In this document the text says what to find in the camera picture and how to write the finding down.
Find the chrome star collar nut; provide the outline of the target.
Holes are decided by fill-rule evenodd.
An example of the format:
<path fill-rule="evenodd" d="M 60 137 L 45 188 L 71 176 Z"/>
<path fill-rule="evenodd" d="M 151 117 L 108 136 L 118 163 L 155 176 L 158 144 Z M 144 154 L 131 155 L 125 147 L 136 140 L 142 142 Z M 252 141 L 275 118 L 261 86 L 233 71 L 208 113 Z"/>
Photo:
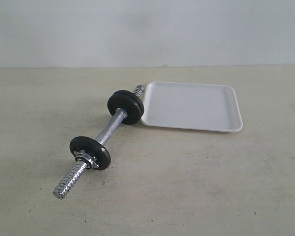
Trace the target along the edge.
<path fill-rule="evenodd" d="M 97 163 L 96 157 L 91 156 L 90 154 L 87 154 L 84 150 L 75 151 L 74 156 L 76 161 L 83 161 L 86 163 L 87 170 L 90 170 L 90 169 L 98 170 L 100 167 L 99 164 Z"/>

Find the white plastic tray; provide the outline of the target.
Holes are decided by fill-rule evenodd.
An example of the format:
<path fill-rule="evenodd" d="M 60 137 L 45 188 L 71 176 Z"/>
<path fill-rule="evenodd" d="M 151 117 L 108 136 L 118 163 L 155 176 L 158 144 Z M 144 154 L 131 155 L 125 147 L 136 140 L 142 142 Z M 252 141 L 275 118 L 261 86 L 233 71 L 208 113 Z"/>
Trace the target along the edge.
<path fill-rule="evenodd" d="M 243 128 L 236 92 L 227 85 L 151 82 L 143 104 L 147 126 L 227 133 Z"/>

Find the black round plastic disc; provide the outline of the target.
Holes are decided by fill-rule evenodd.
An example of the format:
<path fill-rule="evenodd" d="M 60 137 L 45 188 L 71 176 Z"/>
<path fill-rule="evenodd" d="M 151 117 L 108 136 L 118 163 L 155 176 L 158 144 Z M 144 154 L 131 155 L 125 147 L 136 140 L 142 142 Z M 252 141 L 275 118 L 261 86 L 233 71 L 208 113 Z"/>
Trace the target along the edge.
<path fill-rule="evenodd" d="M 98 167 L 93 167 L 95 170 L 104 170 L 111 163 L 111 157 L 106 148 L 92 138 L 77 136 L 71 140 L 69 148 L 73 155 L 75 155 L 75 152 L 84 151 L 89 156 L 94 157 L 96 159 L 95 163 L 98 165 Z"/>

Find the black weight plate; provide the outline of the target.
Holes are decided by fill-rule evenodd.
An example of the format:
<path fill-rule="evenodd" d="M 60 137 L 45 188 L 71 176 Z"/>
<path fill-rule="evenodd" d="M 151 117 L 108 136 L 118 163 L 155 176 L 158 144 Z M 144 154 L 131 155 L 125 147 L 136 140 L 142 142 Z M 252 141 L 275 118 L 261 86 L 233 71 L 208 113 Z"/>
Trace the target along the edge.
<path fill-rule="evenodd" d="M 139 103 L 125 94 L 112 95 L 108 99 L 107 107 L 112 116 L 116 113 L 117 109 L 123 109 L 127 113 L 127 116 L 122 123 L 127 125 L 136 124 L 142 116 Z"/>
<path fill-rule="evenodd" d="M 130 98 L 132 98 L 139 106 L 140 110 L 141 110 L 141 115 L 144 114 L 144 105 L 140 99 L 140 95 L 138 95 L 137 93 L 135 92 L 131 92 L 131 91 L 128 91 L 128 90 L 118 90 L 116 92 L 113 93 L 113 95 L 115 94 L 122 94 L 122 95 L 127 95 L 129 96 Z"/>

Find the chrome threaded dumbbell bar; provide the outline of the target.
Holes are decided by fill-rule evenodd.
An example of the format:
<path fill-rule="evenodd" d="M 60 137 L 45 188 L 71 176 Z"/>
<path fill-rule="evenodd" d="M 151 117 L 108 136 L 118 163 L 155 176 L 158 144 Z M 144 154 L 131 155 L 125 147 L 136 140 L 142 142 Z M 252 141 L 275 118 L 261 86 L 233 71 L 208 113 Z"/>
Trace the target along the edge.
<path fill-rule="evenodd" d="M 132 92 L 141 95 L 144 93 L 145 88 L 142 85 L 137 85 Z M 123 109 L 117 109 L 116 113 L 111 117 L 109 122 L 105 125 L 103 130 L 94 139 L 98 141 L 103 146 L 111 138 L 116 129 L 122 124 L 122 121 L 126 118 L 127 113 Z M 69 170 L 69 172 L 64 176 L 64 178 L 59 182 L 59 184 L 53 190 L 53 195 L 58 199 L 64 199 L 64 197 L 72 189 L 76 181 L 81 177 L 83 172 L 86 170 L 86 163 L 83 161 L 76 161 L 75 165 Z"/>

